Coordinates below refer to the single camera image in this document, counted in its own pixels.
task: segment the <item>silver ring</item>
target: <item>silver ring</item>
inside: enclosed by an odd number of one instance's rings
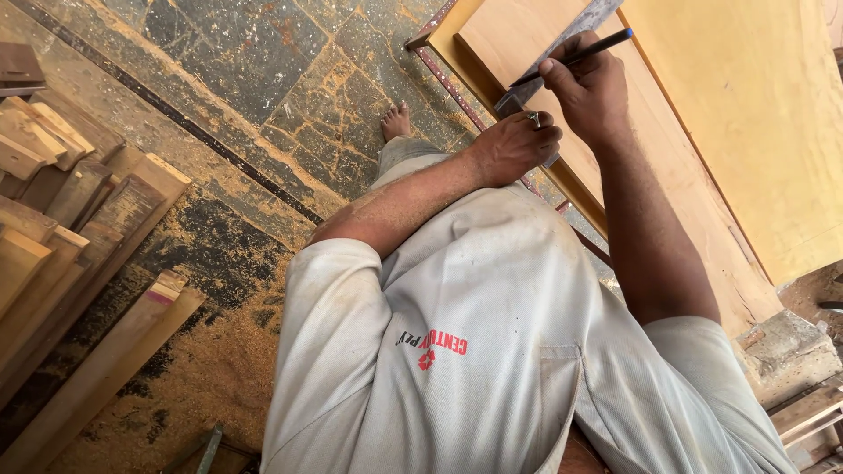
[[[541,128],[541,123],[539,122],[539,112],[530,112],[527,114],[527,118],[535,122],[536,128]]]

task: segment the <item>hand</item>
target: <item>hand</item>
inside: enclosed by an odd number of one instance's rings
[[[475,167],[479,187],[513,183],[559,151],[562,130],[553,127],[553,116],[539,112],[538,128],[528,113],[519,112],[489,127],[461,154]]]
[[[568,38],[550,54],[565,57],[597,42],[593,31]],[[555,59],[539,65],[545,87],[559,100],[565,121],[592,150],[615,147],[633,139],[628,116],[623,62],[601,51],[571,65]]]

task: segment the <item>black pen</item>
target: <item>black pen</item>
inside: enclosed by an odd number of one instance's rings
[[[601,52],[603,50],[608,50],[610,47],[617,45],[618,43],[622,43],[626,40],[629,40],[632,37],[632,28],[626,28],[613,35],[606,36],[602,40],[594,43],[593,45],[585,48],[584,50],[577,51],[570,56],[565,56],[559,60],[562,64],[566,66],[571,66],[574,62],[580,61],[585,57],[589,57],[595,53]],[[509,84],[509,87],[519,86],[524,83],[528,83],[533,79],[536,79],[540,76],[539,72],[536,71],[535,73],[527,74],[523,76],[519,80],[515,81],[514,83]]]

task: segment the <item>bare foot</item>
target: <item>bare foot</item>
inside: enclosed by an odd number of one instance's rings
[[[410,107],[405,101],[402,100],[398,107],[389,108],[380,120],[380,130],[386,142],[400,135],[410,136]]]

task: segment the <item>dusty shirt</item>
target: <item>dusty shirt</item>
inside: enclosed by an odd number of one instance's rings
[[[722,329],[640,327],[521,185],[383,262],[349,239],[290,262],[263,472],[556,472],[573,419],[615,474],[797,472]]]

